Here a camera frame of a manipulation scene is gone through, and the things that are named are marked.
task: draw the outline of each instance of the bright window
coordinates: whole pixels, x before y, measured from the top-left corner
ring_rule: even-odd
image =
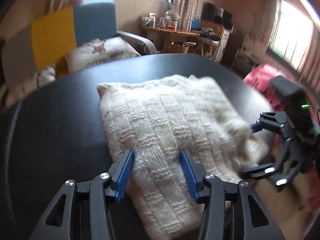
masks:
[[[270,49],[297,69],[310,44],[312,26],[307,16],[282,0]]]

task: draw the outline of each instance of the sofa backrest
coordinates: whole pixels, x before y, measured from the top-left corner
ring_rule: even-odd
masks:
[[[94,0],[47,15],[6,42],[1,61],[8,89],[93,39],[115,37],[112,0]]]

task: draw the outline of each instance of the white pillow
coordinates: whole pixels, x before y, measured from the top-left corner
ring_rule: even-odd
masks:
[[[113,161],[126,149],[135,152],[127,193],[153,240],[201,224],[203,207],[189,195],[179,152],[189,150],[207,172],[233,183],[241,166],[255,166],[268,152],[212,78],[175,75],[97,90]]]
[[[16,85],[9,91],[5,98],[5,107],[8,109],[18,100],[23,100],[27,95],[40,87],[43,87],[56,80],[55,66],[50,65],[34,73],[32,78],[25,80],[23,83]]]
[[[126,41],[115,37],[100,41],[99,39],[83,44],[65,55],[69,73],[118,59],[140,56]]]

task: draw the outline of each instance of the knitted fabric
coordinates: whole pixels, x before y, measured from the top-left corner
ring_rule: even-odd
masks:
[[[241,166],[255,166],[268,152],[212,78],[174,75],[97,90],[113,161],[126,149],[135,152],[126,192],[153,240],[201,225],[203,205],[189,195],[179,152],[189,150],[207,172],[233,183]]]

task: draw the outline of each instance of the sofa armrest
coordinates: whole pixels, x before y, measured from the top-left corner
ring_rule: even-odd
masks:
[[[146,38],[140,37],[132,33],[122,32],[122,31],[118,31],[118,36],[123,38],[130,45],[142,46],[146,55],[157,54],[157,50],[154,44]]]

